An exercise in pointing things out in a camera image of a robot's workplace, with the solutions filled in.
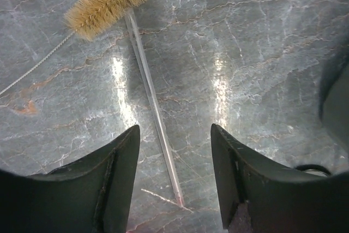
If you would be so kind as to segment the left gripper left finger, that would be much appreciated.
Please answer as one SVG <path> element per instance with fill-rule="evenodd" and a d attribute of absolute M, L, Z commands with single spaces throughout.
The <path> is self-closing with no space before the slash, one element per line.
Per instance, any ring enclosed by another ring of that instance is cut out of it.
<path fill-rule="evenodd" d="M 140 150 L 135 125 L 48 174 L 1 171 L 1 232 L 126 232 Z"/>

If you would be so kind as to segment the glass stirring rod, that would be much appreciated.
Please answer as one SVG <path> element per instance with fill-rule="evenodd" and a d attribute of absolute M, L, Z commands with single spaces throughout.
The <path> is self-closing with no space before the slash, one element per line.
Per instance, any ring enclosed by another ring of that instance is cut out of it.
<path fill-rule="evenodd" d="M 172 148 L 169 143 L 169 139 L 166 132 L 166 127 L 161 114 L 160 106 L 158 104 L 157 95 L 154 88 L 154 83 L 151 77 L 149 66 L 147 63 L 147 57 L 143 48 L 143 43 L 140 35 L 140 31 L 136 22 L 135 13 L 132 9 L 128 9 L 125 15 L 125 21 L 129 32 L 131 44 L 134 49 L 134 53 L 139 65 L 139 70 L 142 76 L 142 81 L 145 87 L 145 91 L 148 97 L 149 105 L 151 107 L 155 127 L 157 130 L 159 142 L 165 159 L 167 171 L 169 173 L 173 193 L 176 198 L 177 205 L 184 207 L 184 196 L 180 187 L 177 170 L 175 167 Z"/>

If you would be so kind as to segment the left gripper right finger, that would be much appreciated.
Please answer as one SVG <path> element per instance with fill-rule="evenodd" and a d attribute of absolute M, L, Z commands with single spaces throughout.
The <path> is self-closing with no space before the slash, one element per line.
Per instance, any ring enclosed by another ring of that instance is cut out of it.
<path fill-rule="evenodd" d="M 214 174 L 224 229 L 232 232 L 348 232 L 348 173 L 289 168 L 213 124 Z"/>

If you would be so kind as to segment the tan test tube brush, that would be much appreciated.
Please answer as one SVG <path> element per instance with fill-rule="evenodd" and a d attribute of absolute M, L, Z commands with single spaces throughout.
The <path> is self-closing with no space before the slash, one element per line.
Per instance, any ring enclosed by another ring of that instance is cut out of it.
<path fill-rule="evenodd" d="M 67 27 L 71 30 L 56 47 L 54 47 L 41 61 L 34 65 L 29 71 L 20 76 L 8 87 L 1 91 L 1 94 L 15 86 L 23 78 L 34 71 L 53 53 L 56 52 L 74 34 L 80 38 L 92 41 L 98 34 L 109 29 L 120 20 L 127 10 L 138 7 L 148 0 L 77 0 L 74 5 L 64 14 Z"/>

